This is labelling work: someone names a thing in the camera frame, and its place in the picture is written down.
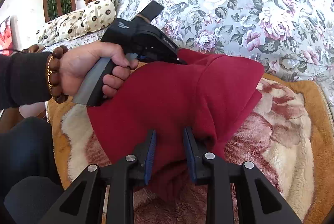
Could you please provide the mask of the black sleeved left forearm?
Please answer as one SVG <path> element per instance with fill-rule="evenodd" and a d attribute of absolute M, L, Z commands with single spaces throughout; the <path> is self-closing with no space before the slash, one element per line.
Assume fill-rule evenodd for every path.
<path fill-rule="evenodd" d="M 1 55 L 0 108 L 16 108 L 51 99 L 46 81 L 49 52 Z"/>

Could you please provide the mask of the person's left hand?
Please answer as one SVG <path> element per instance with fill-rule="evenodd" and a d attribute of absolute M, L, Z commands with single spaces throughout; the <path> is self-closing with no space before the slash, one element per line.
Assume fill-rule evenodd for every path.
<path fill-rule="evenodd" d="M 60 80 L 64 94 L 75 96 L 86 76 L 96 62 L 102 57 L 110 57 L 116 64 L 111 74 L 102 79 L 102 91 L 106 97 L 112 98 L 117 90 L 129 78 L 131 70 L 138 67 L 137 59 L 128 60 L 120 45 L 95 41 L 74 48 L 60 59 Z"/>

